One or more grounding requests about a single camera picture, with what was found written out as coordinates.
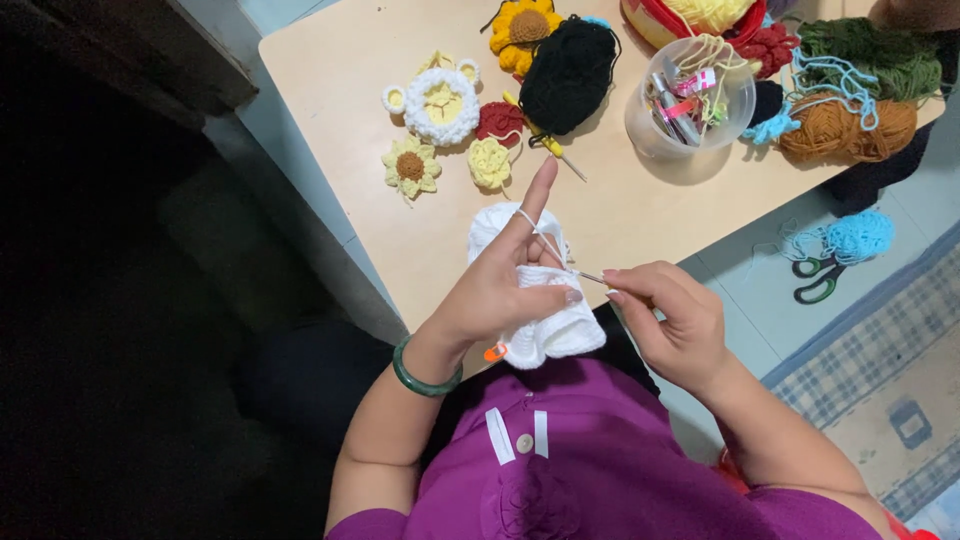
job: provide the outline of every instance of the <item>green yarn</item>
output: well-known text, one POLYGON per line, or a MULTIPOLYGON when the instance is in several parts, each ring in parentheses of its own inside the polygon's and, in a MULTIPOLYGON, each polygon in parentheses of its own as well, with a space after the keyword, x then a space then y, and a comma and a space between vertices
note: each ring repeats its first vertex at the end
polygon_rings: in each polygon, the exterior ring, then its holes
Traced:
MULTIPOLYGON (((833 56, 878 78, 861 83, 877 100, 913 101, 933 95, 940 87, 942 66, 936 43, 915 32, 880 31, 866 17, 818 20, 797 31, 800 50, 809 57, 833 56)), ((805 85, 840 86, 837 70, 810 68, 801 75, 805 85)))

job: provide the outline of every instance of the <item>clear plastic cup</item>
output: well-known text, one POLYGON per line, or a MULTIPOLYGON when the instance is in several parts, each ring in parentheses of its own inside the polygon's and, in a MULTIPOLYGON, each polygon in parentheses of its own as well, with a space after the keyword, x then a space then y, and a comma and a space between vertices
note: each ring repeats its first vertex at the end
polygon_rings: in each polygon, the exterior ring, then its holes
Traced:
MULTIPOLYGON (((751 116, 754 115, 756 105, 756 85, 754 74, 750 67, 744 65, 736 69, 727 70, 723 79, 724 95, 728 99, 727 121, 713 126, 703 136, 699 146, 683 144, 672 138, 654 122, 653 114, 648 109, 648 100, 645 87, 650 80, 651 73, 663 72, 663 59, 669 58, 674 63, 687 59, 697 60, 705 57, 707 51, 703 42, 694 37, 677 39, 660 49, 650 60, 639 86, 627 102, 624 120, 627 124, 627 134, 636 149, 643 155, 651 158, 677 159, 687 158, 698 152, 707 152, 722 148, 733 141, 747 129, 751 116)), ((718 56, 722 63, 737 64, 742 62, 740 56, 733 51, 723 51, 718 56)), ((720 86, 721 72, 716 73, 717 86, 705 90, 711 98, 716 95, 720 86)))

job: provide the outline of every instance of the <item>green bangle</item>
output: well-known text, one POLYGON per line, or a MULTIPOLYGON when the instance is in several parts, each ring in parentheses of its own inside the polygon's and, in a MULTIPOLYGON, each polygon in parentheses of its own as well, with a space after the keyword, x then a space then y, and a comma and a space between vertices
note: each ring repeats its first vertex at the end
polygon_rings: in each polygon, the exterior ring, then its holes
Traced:
POLYGON ((457 366, 457 373, 453 374, 453 377, 450 378, 447 382, 443 384, 427 384, 422 380, 414 379, 414 376, 410 375, 410 372, 407 371, 407 368, 403 367, 403 350, 407 347, 407 343, 410 341, 412 335, 408 335, 400 340, 399 345, 394 349, 394 373, 396 377, 400 379, 400 382, 404 386, 409 388, 411 391, 416 392, 422 396, 428 398, 436 398, 437 396, 442 396, 449 394, 457 387, 457 384, 460 384, 460 380, 464 377, 464 364, 461 363, 457 366))

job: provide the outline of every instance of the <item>woman's right hand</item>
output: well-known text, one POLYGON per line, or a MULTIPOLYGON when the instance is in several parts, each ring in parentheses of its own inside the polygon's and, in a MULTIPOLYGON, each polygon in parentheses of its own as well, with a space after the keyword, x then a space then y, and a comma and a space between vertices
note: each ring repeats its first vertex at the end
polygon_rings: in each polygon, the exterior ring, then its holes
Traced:
POLYGON ((724 343, 723 303, 685 271, 664 261, 605 270, 640 354, 658 375, 694 396, 709 392, 739 362, 724 343), (648 307, 666 316, 660 322, 648 307))

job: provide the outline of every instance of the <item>table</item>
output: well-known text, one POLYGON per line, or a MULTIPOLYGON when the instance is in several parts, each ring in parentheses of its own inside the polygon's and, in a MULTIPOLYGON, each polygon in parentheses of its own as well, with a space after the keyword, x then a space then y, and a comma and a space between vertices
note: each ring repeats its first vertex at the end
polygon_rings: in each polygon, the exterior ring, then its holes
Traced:
MULTIPOLYGON (((865 15, 873 0, 809 1, 807 20, 865 15)), ((498 1, 346 0, 264 38, 260 55, 310 150, 393 299, 414 331, 467 267, 467 232, 481 208, 504 200, 483 194, 467 168, 469 141, 438 149, 437 193, 410 209, 384 184, 380 156, 406 129, 380 104, 388 85, 406 86, 439 49, 481 66, 480 103, 519 85, 501 71, 478 33, 498 1)), ((576 131, 558 137, 589 177, 560 163, 547 207, 560 219, 576 268, 599 273, 652 260, 679 262, 845 170, 850 164, 794 165, 776 151, 743 142, 690 161, 652 161, 634 150, 624 128, 627 99, 653 56, 620 13, 617 0, 556 0, 560 14, 609 20, 623 46, 605 105, 576 131)), ((929 100, 918 125, 939 116, 929 100)), ((547 155, 524 148, 508 192, 519 200, 547 155)), ((584 282, 592 307, 605 288, 584 282)), ((472 360, 468 373, 482 364, 472 360)))

